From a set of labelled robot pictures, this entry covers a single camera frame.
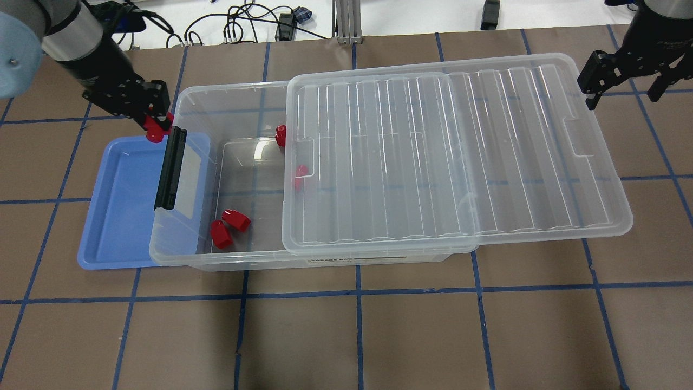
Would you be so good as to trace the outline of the silver robot arm near lid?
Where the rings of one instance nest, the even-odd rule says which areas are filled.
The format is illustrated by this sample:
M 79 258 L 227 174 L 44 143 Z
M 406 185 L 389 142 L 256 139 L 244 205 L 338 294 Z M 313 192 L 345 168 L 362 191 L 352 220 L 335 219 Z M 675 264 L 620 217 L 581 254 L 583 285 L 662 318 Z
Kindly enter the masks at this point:
M 669 86 L 692 75 L 692 2 L 636 1 L 636 10 L 619 49 L 594 51 L 577 82 L 595 109 L 611 87 L 634 77 L 656 76 L 648 89 L 656 103 Z

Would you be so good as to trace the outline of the silver robot arm near tray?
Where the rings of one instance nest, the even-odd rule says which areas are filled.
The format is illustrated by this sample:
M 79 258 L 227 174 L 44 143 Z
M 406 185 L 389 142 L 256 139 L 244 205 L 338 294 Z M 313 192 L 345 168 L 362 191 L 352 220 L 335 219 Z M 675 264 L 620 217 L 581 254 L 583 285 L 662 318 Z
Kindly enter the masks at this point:
M 3 1 L 1 16 L 3 99 L 24 94 L 47 55 L 82 87 L 85 100 L 134 120 L 149 141 L 171 132 L 167 84 L 136 73 L 112 40 L 116 19 L 100 21 L 83 1 Z

